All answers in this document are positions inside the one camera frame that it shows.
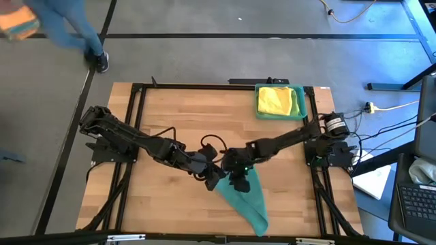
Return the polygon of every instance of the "teal tray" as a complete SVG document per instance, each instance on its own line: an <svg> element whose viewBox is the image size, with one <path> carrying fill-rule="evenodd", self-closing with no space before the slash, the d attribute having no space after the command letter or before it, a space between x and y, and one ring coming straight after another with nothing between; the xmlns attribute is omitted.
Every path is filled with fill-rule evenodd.
<svg viewBox="0 0 436 245"><path fill-rule="evenodd" d="M279 88L288 87L294 89L297 94L297 103L300 108L299 115L282 116L282 115L272 115L272 114L264 114L258 112L259 88L262 87L279 87ZM256 118L269 119L269 120L301 120L307 116L305 91L302 86L291 85L291 84L256 84L254 94L255 94L254 99L255 99Z"/></svg>

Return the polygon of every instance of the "white cable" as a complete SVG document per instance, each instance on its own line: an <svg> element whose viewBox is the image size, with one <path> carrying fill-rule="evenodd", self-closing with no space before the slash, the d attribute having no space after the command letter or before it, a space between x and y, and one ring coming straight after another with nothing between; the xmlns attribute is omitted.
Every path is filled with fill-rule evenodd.
<svg viewBox="0 0 436 245"><path fill-rule="evenodd" d="M407 130L406 132L404 132L404 133L402 133L402 134L400 134L400 135L398 135L398 136L396 136L396 137L393 137L392 139L388 140L387 142L384 142L384 143L378 145L377 147L375 147L374 149L372 149L371 151L369 151L368 153L366 153L366 154L365 154L362 158L360 158L360 159L365 158L368 154L370 154L370 153L373 152L374 150L377 150L380 146L383 146L384 144L387 144L387 143L391 142L392 140L395 140L395 139L397 139L397 138L399 138L399 137L405 135L406 133L409 133L410 131L412 131L412 130L414 130L414 129L417 129L418 127L421 127L424 123L427 123L427 122L431 119L431 117L434 116L434 115L436 115L436 113L432 114L432 115L429 116L427 119L425 119L425 120L423 120L422 122L418 123L414 128L409 129L409 130Z"/></svg>
<svg viewBox="0 0 436 245"><path fill-rule="evenodd" d="M394 106L394 107L386 108L386 109L378 108L377 106L374 105L374 110L379 110L379 111L394 110L394 109L398 109L398 108L401 108L401 107L405 107L405 106L408 106L408 105L411 105L411 104L413 104L413 103L417 103L417 102L419 102L419 100L415 100L415 101L412 101L412 102L410 102L410 103L406 103L406 104L404 104L404 105L398 105L398 106Z"/></svg>

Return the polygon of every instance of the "person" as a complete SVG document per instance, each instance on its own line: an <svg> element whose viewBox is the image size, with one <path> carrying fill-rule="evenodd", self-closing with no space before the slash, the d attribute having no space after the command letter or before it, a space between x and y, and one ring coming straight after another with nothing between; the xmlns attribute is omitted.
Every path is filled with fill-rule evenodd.
<svg viewBox="0 0 436 245"><path fill-rule="evenodd" d="M24 0L41 22L48 38L62 48L76 48L84 53L89 65L95 66L98 73L109 69L109 54L94 28L88 22L84 10L84 0ZM82 38L67 32L63 19L66 19Z"/></svg>

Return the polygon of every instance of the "keyboard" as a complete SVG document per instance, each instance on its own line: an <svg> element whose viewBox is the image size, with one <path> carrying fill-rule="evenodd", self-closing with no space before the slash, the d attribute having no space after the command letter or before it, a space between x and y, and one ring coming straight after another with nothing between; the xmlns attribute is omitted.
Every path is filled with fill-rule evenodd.
<svg viewBox="0 0 436 245"><path fill-rule="evenodd" d="M426 238L436 238L436 186L397 184L405 228Z"/></svg>

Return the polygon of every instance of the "wooden table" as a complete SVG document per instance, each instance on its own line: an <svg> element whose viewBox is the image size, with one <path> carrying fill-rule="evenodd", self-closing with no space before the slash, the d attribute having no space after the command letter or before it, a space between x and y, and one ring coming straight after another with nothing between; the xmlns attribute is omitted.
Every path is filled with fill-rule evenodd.
<svg viewBox="0 0 436 245"><path fill-rule="evenodd" d="M126 114L130 89L131 83L115 83L109 98L108 107L121 120ZM332 112L330 89L314 89L318 112ZM275 137L303 126L302 121L258 120L253 104L253 91L147 89L140 129L154 134L174 126L177 140L185 143L187 150L198 150L200 139L209 133L221 136L229 147L245 147L245 142ZM218 140L208 142L217 150L222 149ZM313 185L303 145L286 148L269 162L255 167L270 220L266 235L319 236ZM91 172L77 228L87 225L106 201L113 170L114 163L104 163ZM329 171L335 203L354 229L362 233L349 176L342 169ZM110 227L114 227L116 211L115 204ZM325 204L324 212L327 229L332 232ZM203 182L184 171L154 162L144 150L140 150L131 175L122 231L254 235L250 224L222 196L207 191Z"/></svg>

